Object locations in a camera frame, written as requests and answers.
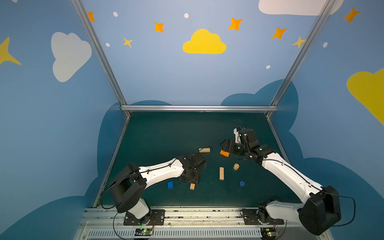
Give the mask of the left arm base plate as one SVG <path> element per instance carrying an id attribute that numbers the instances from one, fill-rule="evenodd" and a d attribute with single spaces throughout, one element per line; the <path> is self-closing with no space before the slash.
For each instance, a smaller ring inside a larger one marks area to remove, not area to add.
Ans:
<path id="1" fill-rule="evenodd" d="M 137 219 L 133 214 L 126 212 L 124 226 L 163 226 L 165 219 L 164 209 L 150 210 L 143 218 Z"/>

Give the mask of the orange wood block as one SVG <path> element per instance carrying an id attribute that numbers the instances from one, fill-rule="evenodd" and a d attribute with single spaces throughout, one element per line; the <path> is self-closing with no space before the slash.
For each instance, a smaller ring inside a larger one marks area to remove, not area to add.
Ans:
<path id="1" fill-rule="evenodd" d="M 229 155 L 230 155 L 230 153 L 229 152 L 226 152 L 226 151 L 223 151 L 223 150 L 221 150 L 220 151 L 220 155 L 222 155 L 222 156 L 225 156 L 225 157 L 229 157 Z"/>

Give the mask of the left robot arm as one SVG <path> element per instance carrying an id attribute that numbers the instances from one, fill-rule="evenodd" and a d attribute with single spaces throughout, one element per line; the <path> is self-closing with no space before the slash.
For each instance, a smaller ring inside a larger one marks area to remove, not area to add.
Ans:
<path id="1" fill-rule="evenodd" d="M 196 152 L 188 157 L 177 156 L 170 161 L 148 167 L 127 165 L 109 186 L 117 212 L 126 214 L 125 225 L 146 225 L 151 221 L 152 210 L 142 198 L 149 187 L 168 179 L 177 178 L 183 183 L 198 184 L 199 167 L 206 163 L 205 155 Z"/>

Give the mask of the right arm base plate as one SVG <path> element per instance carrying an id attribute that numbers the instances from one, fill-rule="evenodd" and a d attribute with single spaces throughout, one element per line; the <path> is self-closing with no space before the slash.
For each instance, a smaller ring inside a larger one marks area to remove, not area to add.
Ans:
<path id="1" fill-rule="evenodd" d="M 284 225 L 282 219 L 272 219 L 264 209 L 241 209 L 245 225 Z"/>

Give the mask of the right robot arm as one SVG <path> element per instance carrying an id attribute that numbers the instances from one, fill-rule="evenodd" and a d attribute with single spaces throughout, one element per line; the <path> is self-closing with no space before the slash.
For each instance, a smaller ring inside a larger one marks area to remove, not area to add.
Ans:
<path id="1" fill-rule="evenodd" d="M 275 219 L 301 224 L 319 236 L 342 218 L 339 194 L 331 186 L 323 187 L 295 169 L 268 145 L 261 145 L 252 129 L 235 128 L 235 139 L 221 142 L 221 155 L 243 156 L 255 161 L 289 187 L 299 204 L 265 201 L 257 210 L 258 222 L 268 225 Z"/>

